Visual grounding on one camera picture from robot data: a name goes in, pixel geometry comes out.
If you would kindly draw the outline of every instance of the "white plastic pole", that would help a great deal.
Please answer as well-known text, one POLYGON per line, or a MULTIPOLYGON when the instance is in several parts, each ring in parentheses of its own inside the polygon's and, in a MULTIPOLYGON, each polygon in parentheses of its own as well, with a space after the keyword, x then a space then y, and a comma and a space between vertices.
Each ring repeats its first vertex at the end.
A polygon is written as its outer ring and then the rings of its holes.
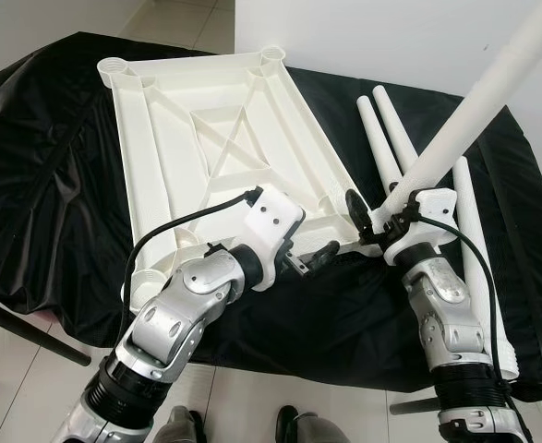
POLYGON ((369 139, 369 145, 373 152, 373 158, 378 165, 379 177, 381 177, 381 183, 385 194, 390 194, 390 185, 392 183, 398 183, 402 180, 402 174, 398 168, 398 163, 393 158, 390 144, 388 139, 385 138, 383 130, 379 125, 378 117, 375 115, 373 106, 367 95, 363 95, 356 100, 356 106, 361 113, 361 120, 363 120, 363 126, 365 132, 367 132, 367 138, 369 139))
POLYGON ((502 49, 383 206, 373 212, 376 227, 400 212, 412 191, 439 182, 502 109, 541 57, 542 3, 502 49))
POLYGON ((373 90, 373 97, 378 104, 383 123, 388 130, 388 135, 400 163, 402 174, 406 174, 416 162, 416 159, 418 159, 415 147, 412 141, 410 141, 406 130, 403 128, 400 117, 396 113, 393 104, 391 104, 390 96, 385 88, 381 85, 376 86, 373 90))
MULTIPOLYGON (((486 241, 484 240, 482 224, 480 223, 480 216, 477 210, 476 196, 474 195, 474 188, 472 186, 472 178, 465 157, 460 157, 452 169, 453 183, 455 191, 457 191, 459 229, 472 240, 489 267, 490 260, 486 249, 486 241)), ((467 284, 470 291, 472 312, 480 321, 484 330, 484 348, 486 353, 492 355, 490 343, 490 300, 486 277, 476 256, 463 242, 462 256, 464 257, 465 284, 467 284)), ((498 297, 496 299, 496 331, 502 376, 507 380, 513 380, 519 377, 519 366, 517 365, 514 348, 507 340, 498 297)))

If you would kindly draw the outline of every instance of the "black tablecloth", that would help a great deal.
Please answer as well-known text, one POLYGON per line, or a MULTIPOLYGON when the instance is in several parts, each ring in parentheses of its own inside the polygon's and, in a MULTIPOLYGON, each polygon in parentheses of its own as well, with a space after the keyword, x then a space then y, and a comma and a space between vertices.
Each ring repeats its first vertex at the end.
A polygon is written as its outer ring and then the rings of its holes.
MULTIPOLYGON (((113 343, 131 231, 111 91, 96 63, 200 55, 78 33, 0 72, 0 301, 51 309, 67 333, 113 343)), ((355 100, 377 84, 289 69, 372 207, 384 199, 355 100)), ((459 101, 387 85, 421 151, 459 101)), ((466 154, 523 400, 542 399, 542 177, 504 109, 466 154)), ((452 186, 450 177, 443 180, 452 186)), ((445 248, 461 275, 460 248, 445 248)), ((286 272, 207 328, 194 361, 390 390, 431 383, 399 271, 337 258, 321 275, 286 272)))

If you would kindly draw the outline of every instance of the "black chair leg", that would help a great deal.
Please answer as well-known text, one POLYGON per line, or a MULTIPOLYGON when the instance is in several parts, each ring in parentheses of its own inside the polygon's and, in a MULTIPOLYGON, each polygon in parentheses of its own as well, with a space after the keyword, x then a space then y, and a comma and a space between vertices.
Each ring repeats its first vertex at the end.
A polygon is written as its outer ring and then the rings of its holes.
POLYGON ((88 366, 91 362, 90 357, 85 353, 81 353, 77 349, 68 346, 67 344, 52 337, 46 332, 35 328, 26 321, 16 317, 0 307, 0 327, 10 332, 40 345, 53 353, 57 353, 68 360, 82 366, 88 366))
POLYGON ((440 409, 439 399, 424 399, 417 401, 405 401, 390 406, 391 415, 403 415, 405 413, 426 413, 428 411, 438 411, 440 409))

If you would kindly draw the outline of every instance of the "tiled floor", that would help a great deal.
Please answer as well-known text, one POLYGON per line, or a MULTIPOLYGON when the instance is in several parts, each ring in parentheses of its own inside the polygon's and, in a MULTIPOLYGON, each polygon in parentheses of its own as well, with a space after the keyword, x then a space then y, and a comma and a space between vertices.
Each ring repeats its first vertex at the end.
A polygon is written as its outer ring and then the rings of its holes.
POLYGON ((156 0, 142 8, 122 37, 232 54, 234 14, 234 0, 156 0))
MULTIPOLYGON (((122 36, 229 54, 234 51, 233 9, 233 0, 159 0, 146 4, 122 36)), ((49 441, 105 354, 67 337, 58 325, 27 319, 91 354, 92 364, 75 365, 0 329, 0 443, 49 441)), ((436 413, 394 416, 388 411, 396 402, 432 394, 432 389, 407 395, 189 365, 156 415, 155 428, 174 405, 185 404, 203 414, 211 443, 270 443, 275 414, 292 403, 300 412, 333 420, 353 442, 443 441, 436 413)), ((535 442, 542 443, 542 401, 519 406, 535 442)))

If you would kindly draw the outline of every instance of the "wire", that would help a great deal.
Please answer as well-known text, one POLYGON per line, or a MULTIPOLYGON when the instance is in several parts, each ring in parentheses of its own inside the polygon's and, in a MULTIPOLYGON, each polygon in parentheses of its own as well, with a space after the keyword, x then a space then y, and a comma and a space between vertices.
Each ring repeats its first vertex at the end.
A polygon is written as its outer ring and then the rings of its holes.
POLYGON ((131 275, 133 274, 133 270, 135 269, 135 259, 137 258, 141 248, 159 233, 168 231, 169 229, 175 228, 176 226, 179 226, 186 222, 191 222, 195 219, 204 217, 214 212, 219 212, 220 210, 225 210, 239 203, 242 200, 248 200, 249 202, 251 199, 254 199, 254 201, 256 201, 256 198, 258 198, 258 196, 260 195, 260 192, 262 191, 262 189, 260 189, 260 191, 258 191, 258 189, 260 188, 257 188, 253 191, 246 191, 241 196, 232 198, 231 200, 228 200, 219 205, 215 205, 210 208, 206 208, 204 210, 198 210, 197 212, 189 214, 185 217, 181 217, 180 219, 169 221, 163 224, 162 226, 158 226, 154 230, 146 233, 143 237, 139 239, 139 241, 135 244, 135 246, 131 250, 131 253, 129 254, 129 258, 126 261, 125 280, 123 282, 123 315, 121 316, 121 324, 119 326, 119 332, 116 337, 116 343, 114 344, 115 346, 121 341, 128 327, 129 312, 130 312, 129 306, 131 305, 131 275))
POLYGON ((492 279, 492 272, 490 271, 490 267, 484 260, 484 257, 482 257, 482 254, 480 253, 476 245, 474 245, 472 241, 464 233, 458 231, 457 229, 453 228, 452 226, 448 224, 441 223, 440 221, 436 221, 428 217, 424 217, 420 214, 417 215, 416 220, 419 222, 424 222, 426 224, 437 226, 440 229, 443 229, 449 233, 453 233, 454 235, 456 235, 457 238, 459 238, 462 242, 465 243, 467 247, 470 248, 470 250, 476 256, 476 259, 479 262, 480 266, 482 267, 482 270, 484 271, 484 275, 486 277, 486 283, 488 285, 488 296, 490 300, 490 341, 491 341, 490 348, 492 352, 492 367, 494 369, 494 375, 496 376, 497 382, 500 384, 502 388, 502 392, 504 394, 504 400, 507 402, 509 407, 517 415, 517 419, 519 420, 519 425, 521 425, 525 438, 527 438, 527 441, 529 443, 533 443, 531 432, 525 425, 525 421, 523 417, 521 416, 521 413, 519 413, 517 406, 514 404, 514 401, 512 400, 510 385, 508 384, 506 380, 502 378, 502 372, 500 371, 499 345, 497 342, 497 331, 496 331, 496 320, 497 320, 496 319, 496 296, 494 294, 494 280, 492 279))

